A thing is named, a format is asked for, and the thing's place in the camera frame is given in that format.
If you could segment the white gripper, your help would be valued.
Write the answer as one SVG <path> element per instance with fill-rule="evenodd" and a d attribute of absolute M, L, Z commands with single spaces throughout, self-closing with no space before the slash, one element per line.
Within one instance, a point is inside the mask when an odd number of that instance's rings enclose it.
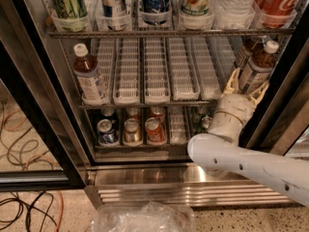
<path fill-rule="evenodd" d="M 266 80 L 261 86 L 251 92 L 247 98 L 237 94 L 239 91 L 239 72 L 240 68 L 233 70 L 223 91 L 225 96 L 218 101 L 215 113 L 230 114 L 245 126 L 253 116 L 256 106 L 264 98 L 269 81 Z"/>

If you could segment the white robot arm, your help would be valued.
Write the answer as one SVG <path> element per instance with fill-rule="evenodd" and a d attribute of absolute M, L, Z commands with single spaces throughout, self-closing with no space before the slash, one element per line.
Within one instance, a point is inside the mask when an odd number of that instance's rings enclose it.
<path fill-rule="evenodd" d="M 187 152 L 204 170 L 228 171 L 309 206 L 309 181 L 301 176 L 309 162 L 241 148 L 239 135 L 263 99 L 266 81 L 248 95 L 239 93 L 239 69 L 234 69 L 218 100 L 206 133 L 191 137 Z"/>

